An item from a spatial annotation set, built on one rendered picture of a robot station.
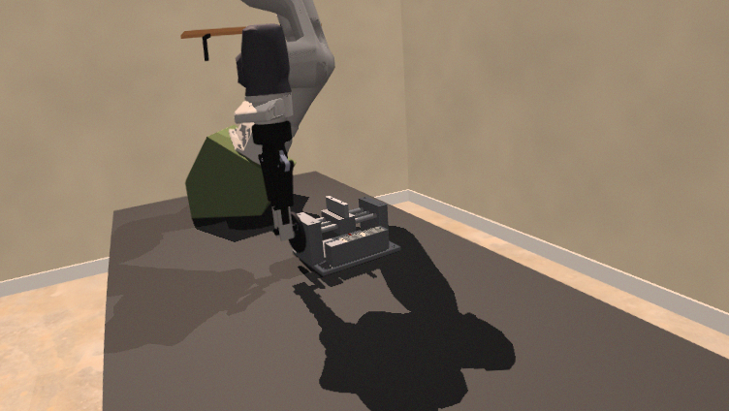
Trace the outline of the grey bench vise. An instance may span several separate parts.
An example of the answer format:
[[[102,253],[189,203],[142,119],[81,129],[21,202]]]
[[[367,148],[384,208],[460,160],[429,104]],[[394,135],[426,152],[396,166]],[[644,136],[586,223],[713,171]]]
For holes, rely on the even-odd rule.
[[[326,204],[318,219],[291,211],[294,238],[288,239],[293,253],[321,275],[400,251],[400,246],[389,241],[387,204],[362,197],[359,208],[349,210],[348,204],[331,196],[326,197]],[[359,231],[357,223],[361,224]],[[340,236],[323,240],[322,233],[328,231]]]

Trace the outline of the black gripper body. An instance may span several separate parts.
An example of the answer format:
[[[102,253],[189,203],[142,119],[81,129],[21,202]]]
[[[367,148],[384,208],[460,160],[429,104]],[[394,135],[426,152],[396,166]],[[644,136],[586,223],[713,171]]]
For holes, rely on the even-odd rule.
[[[287,157],[285,142],[292,139],[291,122],[285,121],[274,124],[252,125],[253,142],[262,145],[263,152],[271,154],[273,170],[278,171],[280,163],[279,150],[283,150]]]

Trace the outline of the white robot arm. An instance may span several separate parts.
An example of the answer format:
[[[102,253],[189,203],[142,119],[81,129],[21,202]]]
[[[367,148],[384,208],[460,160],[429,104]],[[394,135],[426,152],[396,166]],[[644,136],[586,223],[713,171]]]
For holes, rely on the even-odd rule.
[[[236,124],[246,124],[228,132],[235,150],[261,165],[258,154],[263,150],[253,142],[252,125],[290,121],[292,139],[285,142],[288,154],[302,119],[335,68],[334,57],[313,0],[241,1],[276,13],[281,25],[245,27],[242,56],[240,53],[236,57],[238,83],[245,87],[245,101],[234,118]]]

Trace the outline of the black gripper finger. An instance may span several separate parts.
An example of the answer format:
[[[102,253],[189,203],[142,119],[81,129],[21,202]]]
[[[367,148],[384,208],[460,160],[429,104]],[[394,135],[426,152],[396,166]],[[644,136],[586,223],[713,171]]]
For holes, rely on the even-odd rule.
[[[276,200],[275,200],[275,194],[274,194],[272,175],[269,174],[269,163],[267,162],[267,153],[262,152],[262,154],[258,155],[258,158],[259,158],[259,161],[260,161],[260,164],[262,167],[268,201],[271,202],[271,205],[272,205],[274,228],[277,228],[278,222],[277,222],[276,210],[273,210],[273,207],[276,206]],[[269,179],[269,181],[268,181],[268,179]]]
[[[294,205],[293,197],[293,168],[294,161],[288,161],[283,150],[279,150],[280,163],[278,165],[278,171],[273,170],[272,156],[267,154],[267,162],[269,163],[269,174],[272,175],[274,194],[276,200],[276,206],[273,207],[276,210],[278,230],[280,240],[287,240],[294,238],[291,210],[290,206]]]

